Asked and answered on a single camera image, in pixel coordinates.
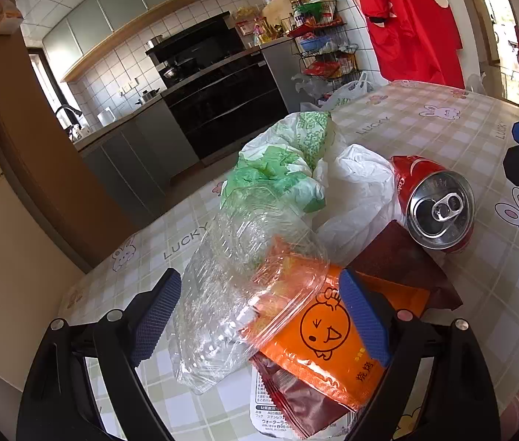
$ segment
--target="crushed can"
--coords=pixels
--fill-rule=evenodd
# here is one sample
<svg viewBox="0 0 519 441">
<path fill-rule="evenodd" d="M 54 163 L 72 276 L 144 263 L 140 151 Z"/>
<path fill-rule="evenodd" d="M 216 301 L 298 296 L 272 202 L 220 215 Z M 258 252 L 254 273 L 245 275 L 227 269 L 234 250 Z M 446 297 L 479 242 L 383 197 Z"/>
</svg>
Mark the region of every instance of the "crushed can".
<svg viewBox="0 0 519 441">
<path fill-rule="evenodd" d="M 398 201 L 410 235 L 423 247 L 449 253 L 472 237 L 476 206 L 460 174 L 420 156 L 393 156 Z"/>
</svg>

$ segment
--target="brown wrapper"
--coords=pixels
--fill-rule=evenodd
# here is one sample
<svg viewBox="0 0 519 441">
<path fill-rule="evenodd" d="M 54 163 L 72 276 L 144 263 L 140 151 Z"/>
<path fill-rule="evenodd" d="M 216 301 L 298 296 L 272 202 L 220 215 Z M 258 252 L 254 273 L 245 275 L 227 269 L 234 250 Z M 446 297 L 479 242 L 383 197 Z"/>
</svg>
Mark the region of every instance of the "brown wrapper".
<svg viewBox="0 0 519 441">
<path fill-rule="evenodd" d="M 306 439 L 347 414 L 348 409 L 308 386 L 258 352 L 250 358 L 272 402 L 298 436 Z"/>
<path fill-rule="evenodd" d="M 380 279 L 426 288 L 431 297 L 425 309 L 455 310 L 462 304 L 441 267 L 395 220 L 353 259 L 349 267 Z"/>
</svg>

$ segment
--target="checkered tablecloth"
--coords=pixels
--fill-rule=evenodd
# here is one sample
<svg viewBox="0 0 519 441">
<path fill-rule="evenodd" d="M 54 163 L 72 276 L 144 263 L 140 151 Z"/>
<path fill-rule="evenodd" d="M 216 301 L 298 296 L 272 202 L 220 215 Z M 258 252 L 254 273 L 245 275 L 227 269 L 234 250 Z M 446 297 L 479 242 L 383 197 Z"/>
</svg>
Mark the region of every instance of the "checkered tablecloth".
<svg viewBox="0 0 519 441">
<path fill-rule="evenodd" d="M 463 306 L 454 312 L 428 311 L 426 320 L 470 321 L 502 411 L 519 388 L 519 227 L 495 207 L 506 203 L 513 212 L 519 209 L 502 169 L 506 149 L 515 144 L 511 127 L 519 120 L 519 108 L 448 87 L 395 82 L 332 116 L 348 143 L 384 157 L 419 154 L 470 182 L 477 207 L 471 242 L 443 261 Z M 67 293 L 60 315 L 70 324 L 96 321 L 151 289 L 167 267 L 182 272 L 216 213 L 219 197 L 213 189 L 221 180 L 205 185 L 119 247 Z M 165 335 L 151 359 L 137 368 L 161 419 L 176 440 L 189 441 L 269 439 L 249 419 L 250 370 L 246 366 L 196 396 L 173 378 Z M 108 432 L 122 436 L 97 361 L 89 361 L 89 374 Z M 409 405 L 414 409 L 417 403 Z"/>
</svg>

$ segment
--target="pull tab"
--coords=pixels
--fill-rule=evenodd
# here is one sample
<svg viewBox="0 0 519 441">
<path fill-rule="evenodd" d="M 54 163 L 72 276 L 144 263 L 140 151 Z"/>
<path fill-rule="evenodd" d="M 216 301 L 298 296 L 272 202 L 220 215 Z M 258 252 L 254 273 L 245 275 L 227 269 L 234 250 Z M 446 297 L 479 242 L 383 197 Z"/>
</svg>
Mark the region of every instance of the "pull tab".
<svg viewBox="0 0 519 441">
<path fill-rule="evenodd" d="M 463 200 L 456 192 L 451 192 L 433 204 L 431 215 L 437 222 L 445 222 L 460 215 Z"/>
</svg>

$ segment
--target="clear plastic container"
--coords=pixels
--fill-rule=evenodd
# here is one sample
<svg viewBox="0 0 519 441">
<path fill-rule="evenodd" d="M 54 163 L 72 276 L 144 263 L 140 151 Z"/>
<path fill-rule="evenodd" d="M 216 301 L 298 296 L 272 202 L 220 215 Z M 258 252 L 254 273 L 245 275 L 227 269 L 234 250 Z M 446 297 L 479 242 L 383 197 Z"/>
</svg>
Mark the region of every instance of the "clear plastic container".
<svg viewBox="0 0 519 441">
<path fill-rule="evenodd" d="M 314 298 L 328 268 L 290 206 L 266 187 L 235 189 L 182 276 L 169 337 L 178 382 L 201 394 L 241 367 Z M 251 334 L 258 315 L 264 326 Z"/>
</svg>

